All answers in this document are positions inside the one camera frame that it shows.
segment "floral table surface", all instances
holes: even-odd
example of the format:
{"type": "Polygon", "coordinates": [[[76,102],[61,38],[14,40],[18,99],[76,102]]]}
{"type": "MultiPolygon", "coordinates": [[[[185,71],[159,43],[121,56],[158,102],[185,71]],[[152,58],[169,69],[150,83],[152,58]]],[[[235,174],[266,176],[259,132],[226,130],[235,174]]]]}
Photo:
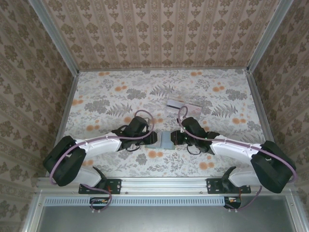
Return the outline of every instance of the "floral table surface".
{"type": "MultiPolygon", "coordinates": [[[[153,114],[155,130],[179,130],[175,116],[165,113],[169,94],[202,105],[199,123],[206,131],[250,143],[264,141],[245,71],[239,69],[81,72],[65,135],[105,135],[127,125],[139,109],[153,114]]],[[[182,145],[176,150],[142,147],[104,153],[83,165],[96,166],[106,176],[176,177],[221,176],[229,167],[245,164],[217,155],[193,156],[182,145]]]]}

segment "vent grille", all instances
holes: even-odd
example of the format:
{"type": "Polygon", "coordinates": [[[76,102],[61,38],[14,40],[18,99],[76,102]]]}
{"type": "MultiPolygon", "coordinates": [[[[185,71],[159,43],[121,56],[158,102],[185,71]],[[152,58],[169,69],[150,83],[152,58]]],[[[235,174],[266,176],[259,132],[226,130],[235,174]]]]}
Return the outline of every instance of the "vent grille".
{"type": "MultiPolygon", "coordinates": [[[[46,197],[44,206],[89,206],[91,197],[46,197]]],[[[218,206],[224,197],[121,197],[114,196],[111,206],[218,206]]]]}

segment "gray panel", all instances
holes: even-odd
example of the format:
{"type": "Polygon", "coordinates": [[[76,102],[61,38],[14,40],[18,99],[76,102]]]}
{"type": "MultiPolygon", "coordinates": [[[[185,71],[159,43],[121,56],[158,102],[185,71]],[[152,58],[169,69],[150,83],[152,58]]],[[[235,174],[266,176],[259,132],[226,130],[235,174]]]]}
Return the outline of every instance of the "gray panel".
{"type": "Polygon", "coordinates": [[[284,196],[260,196],[243,211],[222,206],[45,207],[39,232],[295,232],[284,196]]]}

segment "wall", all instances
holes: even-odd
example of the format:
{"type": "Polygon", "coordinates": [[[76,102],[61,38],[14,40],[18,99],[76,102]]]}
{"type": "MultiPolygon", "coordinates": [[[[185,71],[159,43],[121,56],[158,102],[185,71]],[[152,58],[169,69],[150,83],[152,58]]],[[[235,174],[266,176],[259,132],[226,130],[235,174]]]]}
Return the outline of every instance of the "wall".
{"type": "Polygon", "coordinates": [[[43,0],[81,70],[246,66],[279,0],[43,0]]]}
{"type": "Polygon", "coordinates": [[[276,142],[309,210],[309,1],[295,0],[253,73],[276,142]]]}
{"type": "Polygon", "coordinates": [[[72,75],[29,3],[0,1],[0,231],[25,220],[72,75]]]}

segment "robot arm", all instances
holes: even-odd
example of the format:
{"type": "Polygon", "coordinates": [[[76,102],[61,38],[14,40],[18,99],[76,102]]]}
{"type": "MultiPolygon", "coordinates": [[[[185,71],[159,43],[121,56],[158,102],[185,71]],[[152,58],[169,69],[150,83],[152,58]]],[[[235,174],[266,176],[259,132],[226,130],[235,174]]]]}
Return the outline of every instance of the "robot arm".
{"type": "Polygon", "coordinates": [[[60,157],[63,156],[68,149],[76,144],[84,142],[83,145],[73,149],[61,161],[54,172],[53,179],[59,186],[65,186],[69,183],[79,183],[91,187],[97,186],[99,189],[102,189],[100,188],[100,184],[102,183],[102,186],[104,185],[106,177],[96,168],[82,167],[83,161],[103,153],[128,149],[131,145],[154,144],[157,142],[157,134],[154,131],[147,137],[140,138],[147,135],[149,132],[146,120],[139,116],[135,116],[129,125],[121,126],[116,130],[112,130],[107,135],[100,136],[106,137],[107,139],[96,140],[95,138],[91,138],[74,140],[71,136],[65,136],[45,158],[43,166],[51,173],[60,157]]]}
{"type": "Polygon", "coordinates": [[[213,155],[228,156],[249,165],[246,168],[231,167],[225,173],[228,176],[228,179],[223,180],[226,182],[224,183],[225,186],[231,184],[236,187],[262,185],[274,193],[280,193],[290,180],[293,174],[285,164],[277,159],[272,159],[272,157],[263,152],[251,149],[251,146],[258,147],[280,157],[296,170],[294,162],[274,142],[266,141],[264,144],[248,144],[231,140],[216,132],[205,132],[200,124],[192,117],[184,119],[182,125],[188,132],[200,138],[234,141],[238,144],[248,146],[246,148],[232,143],[198,140],[180,130],[171,133],[171,140],[175,145],[195,145],[203,153],[208,152],[213,155]]]}

